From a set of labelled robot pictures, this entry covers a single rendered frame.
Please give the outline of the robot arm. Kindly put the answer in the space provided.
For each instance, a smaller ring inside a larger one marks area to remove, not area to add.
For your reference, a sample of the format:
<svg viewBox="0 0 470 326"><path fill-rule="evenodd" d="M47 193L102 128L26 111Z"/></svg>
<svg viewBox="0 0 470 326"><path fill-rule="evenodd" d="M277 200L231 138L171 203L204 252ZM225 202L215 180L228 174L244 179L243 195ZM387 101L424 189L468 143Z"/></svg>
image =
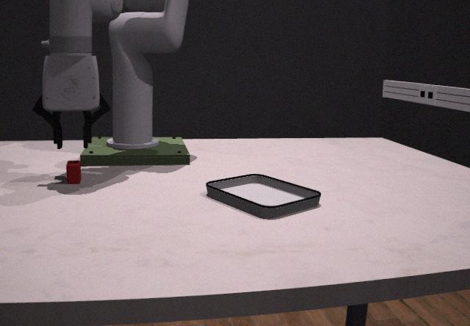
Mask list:
<svg viewBox="0 0 470 326"><path fill-rule="evenodd" d="M121 13L125 6L136 12ZM51 53L92 53L92 23L109 23L113 138L106 145L145 149L152 139L153 72L143 54L179 50L189 0L49 0ZM164 12L163 12L164 11ZM68 37L67 37L68 36Z"/></svg>

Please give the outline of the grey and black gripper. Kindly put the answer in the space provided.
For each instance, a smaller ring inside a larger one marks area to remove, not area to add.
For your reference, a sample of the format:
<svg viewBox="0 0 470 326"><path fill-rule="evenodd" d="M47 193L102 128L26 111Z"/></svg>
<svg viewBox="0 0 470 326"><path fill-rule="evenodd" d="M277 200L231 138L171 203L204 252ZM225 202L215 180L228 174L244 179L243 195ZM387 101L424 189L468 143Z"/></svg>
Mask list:
<svg viewBox="0 0 470 326"><path fill-rule="evenodd" d="M92 115L89 111L101 108ZM53 111L53 115L48 111ZM110 110L99 92L98 64L92 53L50 53L43 66L43 94L32 109L53 127L54 144L62 148L60 111L83 111L84 148L91 143L91 126ZM58 112L56 112L58 111Z"/></svg>

